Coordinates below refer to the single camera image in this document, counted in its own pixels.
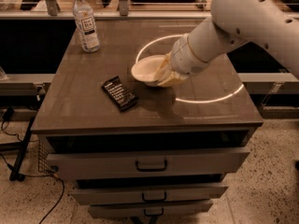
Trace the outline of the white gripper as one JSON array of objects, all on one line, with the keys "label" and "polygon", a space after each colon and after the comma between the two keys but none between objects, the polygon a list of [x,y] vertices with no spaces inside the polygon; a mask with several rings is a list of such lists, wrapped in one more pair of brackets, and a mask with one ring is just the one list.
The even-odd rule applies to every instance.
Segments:
[{"label": "white gripper", "polygon": [[175,42],[171,52],[164,56],[154,78],[158,81],[158,87],[171,87],[184,82],[188,76],[196,76],[208,66],[209,63],[195,56],[189,46],[188,35],[185,34]]}]

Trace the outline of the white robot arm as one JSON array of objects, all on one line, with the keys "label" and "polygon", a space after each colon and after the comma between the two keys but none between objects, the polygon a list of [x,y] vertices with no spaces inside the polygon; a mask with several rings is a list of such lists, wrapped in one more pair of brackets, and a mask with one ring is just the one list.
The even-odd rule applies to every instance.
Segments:
[{"label": "white robot arm", "polygon": [[299,21],[271,0],[212,0],[211,16],[175,42],[154,79],[170,87],[209,67],[218,56],[249,42],[299,77]]}]

